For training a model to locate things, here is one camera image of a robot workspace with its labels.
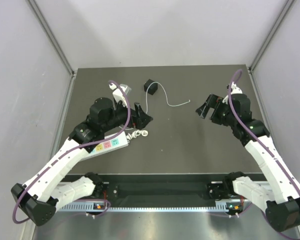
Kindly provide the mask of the white power strip coloured sockets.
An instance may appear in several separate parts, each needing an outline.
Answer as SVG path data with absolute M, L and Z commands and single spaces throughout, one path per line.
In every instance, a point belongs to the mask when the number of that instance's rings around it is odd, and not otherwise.
M 111 134 L 105 137 L 106 141 L 98 144 L 93 151 L 83 158 L 81 161 L 88 160 L 103 154 L 107 154 L 110 152 L 113 152 L 115 150 L 127 147 L 129 145 L 128 139 L 126 137 L 125 132 L 121 132 L 120 135 L 118 135 L 115 138 L 112 138 L 109 140 L 109 138 L 113 137 L 115 134 Z

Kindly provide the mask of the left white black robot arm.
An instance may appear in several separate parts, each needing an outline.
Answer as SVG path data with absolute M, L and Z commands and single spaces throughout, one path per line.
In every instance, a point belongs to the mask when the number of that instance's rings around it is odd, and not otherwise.
M 123 101 L 101 97 L 89 109 L 86 120 L 69 134 L 62 147 L 34 177 L 27 182 L 16 183 L 11 194 L 16 202 L 12 219 L 16 224 L 17 209 L 40 227 L 67 204 L 85 197 L 99 198 L 104 191 L 101 178 L 93 172 L 76 181 L 58 186 L 72 168 L 103 142 L 106 132 L 121 125 L 137 130 L 144 129 L 153 118 L 147 115 L 139 103 L 134 108 L 124 106 Z

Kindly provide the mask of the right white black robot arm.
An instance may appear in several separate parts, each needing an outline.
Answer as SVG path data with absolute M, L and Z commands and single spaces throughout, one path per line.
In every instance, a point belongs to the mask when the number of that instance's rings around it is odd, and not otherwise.
M 232 172 L 223 180 L 224 194 L 245 197 L 261 210 L 275 231 L 283 232 L 300 226 L 300 184 L 277 152 L 264 123 L 253 118 L 250 107 L 250 99 L 242 93 L 233 94 L 231 100 L 210 94 L 196 113 L 205 119 L 213 109 L 211 122 L 231 128 L 271 188 L 267 190 L 242 172 Z

